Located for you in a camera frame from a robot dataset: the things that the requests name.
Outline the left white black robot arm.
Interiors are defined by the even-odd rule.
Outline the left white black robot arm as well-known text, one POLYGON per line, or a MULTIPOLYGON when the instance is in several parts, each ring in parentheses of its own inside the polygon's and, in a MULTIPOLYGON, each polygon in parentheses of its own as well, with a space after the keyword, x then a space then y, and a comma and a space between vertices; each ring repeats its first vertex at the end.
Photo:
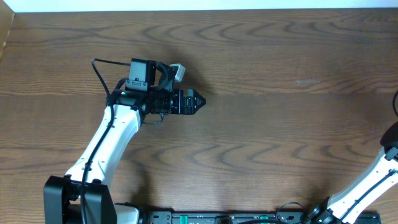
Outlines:
POLYGON ((109 186, 121 157, 148 114, 193 115, 206 100, 197 91, 175 87, 185 67, 133 58, 129 75, 113 90, 105 88, 104 116, 84 153, 63 177, 44 185, 46 223, 147 223, 130 203, 114 203, 109 186))

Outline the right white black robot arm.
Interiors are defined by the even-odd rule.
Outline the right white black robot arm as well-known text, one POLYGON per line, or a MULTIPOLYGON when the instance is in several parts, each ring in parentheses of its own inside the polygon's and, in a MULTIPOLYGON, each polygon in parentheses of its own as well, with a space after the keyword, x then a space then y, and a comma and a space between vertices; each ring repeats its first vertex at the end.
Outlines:
POLYGON ((397 123, 380 140, 373 163, 342 191, 307 213, 304 223, 354 223, 361 212, 397 184, 397 123))

